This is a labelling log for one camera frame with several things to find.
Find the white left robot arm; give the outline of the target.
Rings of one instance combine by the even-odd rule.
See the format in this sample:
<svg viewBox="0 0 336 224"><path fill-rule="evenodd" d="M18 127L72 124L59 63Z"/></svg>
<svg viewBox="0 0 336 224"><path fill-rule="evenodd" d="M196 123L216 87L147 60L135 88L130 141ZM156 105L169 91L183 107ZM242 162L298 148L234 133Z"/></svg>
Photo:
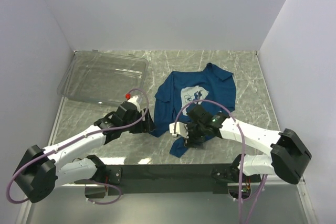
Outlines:
<svg viewBox="0 0 336 224"><path fill-rule="evenodd" d="M123 132L149 133L155 128L148 109L136 102L123 102L116 111L96 120L83 132L58 144L27 149L19 162L15 182L32 203L46 198L55 188L79 180L103 184L108 181L106 164L96 155L75 161L80 154L107 145Z"/></svg>

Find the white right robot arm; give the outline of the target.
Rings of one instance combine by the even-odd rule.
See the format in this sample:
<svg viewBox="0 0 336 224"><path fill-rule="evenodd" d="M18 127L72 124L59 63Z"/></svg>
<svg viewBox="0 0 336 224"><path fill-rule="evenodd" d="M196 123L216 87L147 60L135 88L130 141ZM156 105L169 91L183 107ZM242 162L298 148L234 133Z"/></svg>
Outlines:
<svg viewBox="0 0 336 224"><path fill-rule="evenodd" d="M256 174L277 175L289 184L301 180L312 155L297 133L291 129L274 131L263 129L239 120L233 120L222 112L215 115L201 105L188 110L191 122L183 129L187 147L202 147L206 137L232 140L257 149L260 155L237 157L232 163L230 175L241 182Z"/></svg>

